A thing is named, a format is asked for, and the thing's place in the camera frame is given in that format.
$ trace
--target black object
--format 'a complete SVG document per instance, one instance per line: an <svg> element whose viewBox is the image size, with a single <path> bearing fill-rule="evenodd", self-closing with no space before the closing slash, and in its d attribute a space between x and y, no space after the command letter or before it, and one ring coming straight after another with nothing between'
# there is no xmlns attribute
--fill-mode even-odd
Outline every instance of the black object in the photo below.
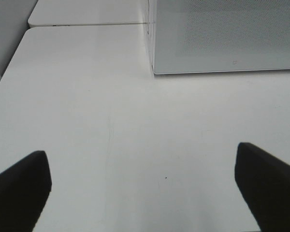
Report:
<svg viewBox="0 0 290 232"><path fill-rule="evenodd" d="M262 232L290 232L290 165L240 143L235 181Z"/></svg>
<svg viewBox="0 0 290 232"><path fill-rule="evenodd" d="M47 156L36 151L0 174L0 232L31 232L52 182Z"/></svg>

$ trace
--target white wall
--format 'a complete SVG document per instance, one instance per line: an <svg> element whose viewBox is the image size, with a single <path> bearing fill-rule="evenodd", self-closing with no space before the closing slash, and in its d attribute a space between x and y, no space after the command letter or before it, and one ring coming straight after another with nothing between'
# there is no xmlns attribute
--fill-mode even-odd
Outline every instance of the white wall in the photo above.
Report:
<svg viewBox="0 0 290 232"><path fill-rule="evenodd" d="M0 75L3 75L37 0L0 0Z"/></svg>

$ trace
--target perforated metal panel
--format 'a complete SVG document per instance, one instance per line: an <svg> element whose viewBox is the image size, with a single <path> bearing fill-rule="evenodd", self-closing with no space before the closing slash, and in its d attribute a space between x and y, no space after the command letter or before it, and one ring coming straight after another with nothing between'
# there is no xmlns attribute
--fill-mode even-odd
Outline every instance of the perforated metal panel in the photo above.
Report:
<svg viewBox="0 0 290 232"><path fill-rule="evenodd" d="M290 69L290 0L150 0L154 72Z"/></svg>

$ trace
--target table surface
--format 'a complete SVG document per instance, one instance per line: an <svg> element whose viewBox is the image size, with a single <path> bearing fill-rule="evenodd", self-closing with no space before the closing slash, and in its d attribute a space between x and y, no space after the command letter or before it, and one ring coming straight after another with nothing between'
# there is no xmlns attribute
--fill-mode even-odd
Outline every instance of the table surface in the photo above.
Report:
<svg viewBox="0 0 290 232"><path fill-rule="evenodd" d="M40 26L140 24L146 0L39 0L28 23Z"/></svg>
<svg viewBox="0 0 290 232"><path fill-rule="evenodd" d="M143 31L27 31L0 82L0 172L47 152L36 232L257 231L236 149L290 163L290 71L154 76Z"/></svg>

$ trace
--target white table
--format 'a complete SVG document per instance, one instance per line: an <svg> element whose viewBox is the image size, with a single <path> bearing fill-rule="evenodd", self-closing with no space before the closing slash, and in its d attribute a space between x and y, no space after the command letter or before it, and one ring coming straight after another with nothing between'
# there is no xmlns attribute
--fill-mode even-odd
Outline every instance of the white table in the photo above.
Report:
<svg viewBox="0 0 290 232"><path fill-rule="evenodd" d="M140 24L147 0L39 0L30 27Z"/></svg>
<svg viewBox="0 0 290 232"><path fill-rule="evenodd" d="M257 231L236 148L290 163L290 71L155 77L143 36L30 29L0 82L0 172L47 152L36 232Z"/></svg>

